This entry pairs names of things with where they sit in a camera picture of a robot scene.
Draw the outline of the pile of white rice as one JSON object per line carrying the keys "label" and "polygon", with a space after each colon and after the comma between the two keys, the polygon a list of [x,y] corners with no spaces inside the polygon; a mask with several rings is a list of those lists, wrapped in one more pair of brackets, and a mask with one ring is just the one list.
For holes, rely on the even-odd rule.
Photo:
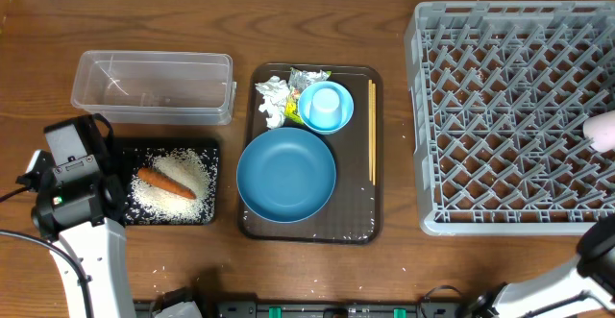
{"label": "pile of white rice", "polygon": [[[205,225],[214,214],[216,169],[207,165],[206,150],[193,148],[135,151],[135,168],[128,185],[127,223],[130,225]],[[191,190],[189,199],[141,179],[137,172],[151,169]]]}

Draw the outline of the white cup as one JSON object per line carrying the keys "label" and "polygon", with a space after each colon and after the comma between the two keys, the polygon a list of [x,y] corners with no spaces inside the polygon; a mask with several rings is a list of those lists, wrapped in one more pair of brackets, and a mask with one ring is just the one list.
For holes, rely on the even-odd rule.
{"label": "white cup", "polygon": [[615,135],[615,111],[609,111],[588,118],[583,123],[583,134],[590,140],[590,146],[599,153],[613,150]]}

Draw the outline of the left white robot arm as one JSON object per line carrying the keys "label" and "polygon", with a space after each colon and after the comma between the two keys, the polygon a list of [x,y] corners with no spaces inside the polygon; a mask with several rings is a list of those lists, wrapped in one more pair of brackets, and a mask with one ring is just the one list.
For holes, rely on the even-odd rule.
{"label": "left white robot arm", "polygon": [[72,317],[134,317],[126,265],[127,195],[114,134],[99,113],[47,126],[48,150],[37,150],[20,192],[34,192],[38,234],[4,231],[47,249],[61,275]]}

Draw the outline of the blue plastic plate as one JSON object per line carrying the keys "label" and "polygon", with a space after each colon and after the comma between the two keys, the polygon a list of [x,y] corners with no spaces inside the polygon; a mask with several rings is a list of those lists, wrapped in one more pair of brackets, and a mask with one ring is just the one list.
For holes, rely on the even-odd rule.
{"label": "blue plastic plate", "polygon": [[244,149],[236,184],[245,206],[274,223],[297,223],[331,198],[337,172],[331,150],[311,132],[290,127],[267,131]]}

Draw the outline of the orange carrot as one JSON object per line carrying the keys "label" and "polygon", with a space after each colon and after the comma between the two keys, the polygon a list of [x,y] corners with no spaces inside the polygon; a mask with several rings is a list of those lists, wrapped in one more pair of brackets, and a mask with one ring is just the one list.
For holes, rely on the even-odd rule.
{"label": "orange carrot", "polygon": [[140,168],[137,176],[151,186],[178,195],[180,197],[195,200],[197,196],[189,188],[177,183],[160,172],[150,168]]}

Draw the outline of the light blue bowl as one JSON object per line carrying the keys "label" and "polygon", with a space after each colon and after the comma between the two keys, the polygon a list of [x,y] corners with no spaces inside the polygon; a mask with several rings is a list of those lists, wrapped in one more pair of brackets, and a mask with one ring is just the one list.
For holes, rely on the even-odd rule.
{"label": "light blue bowl", "polygon": [[[337,93],[339,94],[340,102],[341,102],[341,114],[342,114],[341,122],[335,129],[331,129],[331,130],[320,130],[320,129],[315,128],[310,123],[309,118],[308,118],[311,100],[312,100],[314,93],[318,89],[321,89],[324,87],[335,89]],[[350,121],[350,119],[353,116],[353,112],[354,112],[354,100],[349,90],[343,85],[335,83],[335,82],[323,81],[323,82],[314,83],[308,86],[303,91],[299,99],[299,113],[300,113],[303,123],[308,128],[310,128],[311,130],[321,135],[331,135],[341,130]]]}

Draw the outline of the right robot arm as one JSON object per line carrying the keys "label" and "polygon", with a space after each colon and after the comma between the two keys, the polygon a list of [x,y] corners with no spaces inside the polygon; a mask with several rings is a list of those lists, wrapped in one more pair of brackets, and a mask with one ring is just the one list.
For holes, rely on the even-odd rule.
{"label": "right robot arm", "polygon": [[575,256],[538,278],[504,283],[457,311],[458,317],[572,317],[614,314],[614,217],[599,220],[579,240]]}

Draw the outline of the light blue cup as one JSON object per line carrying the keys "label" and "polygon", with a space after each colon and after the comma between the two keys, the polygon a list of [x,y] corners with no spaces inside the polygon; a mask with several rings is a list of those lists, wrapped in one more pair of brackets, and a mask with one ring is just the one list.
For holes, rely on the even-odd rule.
{"label": "light blue cup", "polygon": [[335,129],[341,122],[341,102],[333,88],[318,89],[311,100],[309,121],[317,129]]}

